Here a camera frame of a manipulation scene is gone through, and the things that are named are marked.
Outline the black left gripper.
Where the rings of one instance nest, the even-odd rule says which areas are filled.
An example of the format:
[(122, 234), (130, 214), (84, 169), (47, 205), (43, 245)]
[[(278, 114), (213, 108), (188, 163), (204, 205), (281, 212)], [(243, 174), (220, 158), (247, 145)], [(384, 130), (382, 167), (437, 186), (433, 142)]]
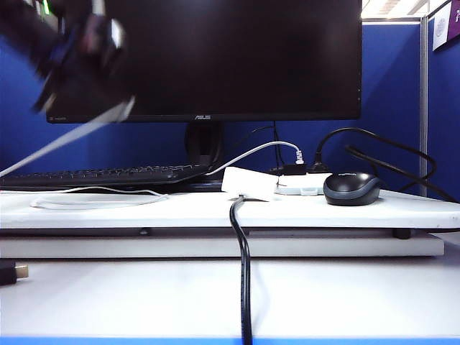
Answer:
[(44, 112), (105, 112), (129, 95), (114, 80), (126, 50), (122, 25), (106, 13), (105, 1), (88, 1), (76, 17), (64, 12), (60, 40), (34, 109)]

